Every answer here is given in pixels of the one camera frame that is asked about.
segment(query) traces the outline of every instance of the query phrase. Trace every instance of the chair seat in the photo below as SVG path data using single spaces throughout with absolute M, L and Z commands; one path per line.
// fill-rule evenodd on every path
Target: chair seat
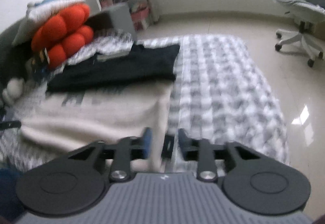
M 304 0 L 273 0 L 302 21 L 319 23 L 325 20 L 325 9 Z

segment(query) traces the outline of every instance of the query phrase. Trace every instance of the beige garment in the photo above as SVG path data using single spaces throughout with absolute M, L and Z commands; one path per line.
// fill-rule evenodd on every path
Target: beige garment
M 157 81 L 125 87 L 54 93 L 22 120 L 22 134 L 31 141 L 72 151 L 96 140 L 116 143 L 140 136 L 152 128 L 148 160 L 132 163 L 134 170 L 162 171 L 161 151 L 167 130 L 169 98 L 173 83 Z

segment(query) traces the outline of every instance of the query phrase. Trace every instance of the white pillow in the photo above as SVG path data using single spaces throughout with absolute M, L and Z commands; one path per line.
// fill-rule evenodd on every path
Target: white pillow
M 19 25 L 17 35 L 12 42 L 13 46 L 22 44 L 33 38 L 36 31 L 60 10 L 86 0 L 55 0 L 37 7 L 27 9 L 26 17 Z

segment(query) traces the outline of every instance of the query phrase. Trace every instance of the chair base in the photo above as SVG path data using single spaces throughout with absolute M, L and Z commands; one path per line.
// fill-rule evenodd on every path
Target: chair base
M 312 48 L 319 51 L 318 58 L 323 59 L 323 49 L 317 43 L 315 43 L 310 36 L 305 33 L 297 32 L 297 31 L 289 31 L 284 29 L 278 29 L 276 31 L 277 38 L 281 39 L 276 45 L 275 50 L 280 51 L 283 44 L 291 44 L 300 41 L 303 49 L 307 52 L 309 56 L 309 60 L 307 62 L 309 67 L 314 66 L 314 61 L 316 58 L 316 54 L 312 51 Z M 283 39 L 283 35 L 288 35 L 288 38 Z

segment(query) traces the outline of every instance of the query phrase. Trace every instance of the gray ribbed panel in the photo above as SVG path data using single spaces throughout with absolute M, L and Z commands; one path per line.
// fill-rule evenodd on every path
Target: gray ribbed panel
M 263 217 L 232 204 L 215 184 L 191 173 L 138 173 L 133 181 L 114 184 L 103 200 L 79 215 L 47 219 L 27 213 L 18 224 L 310 224 L 297 212 Z

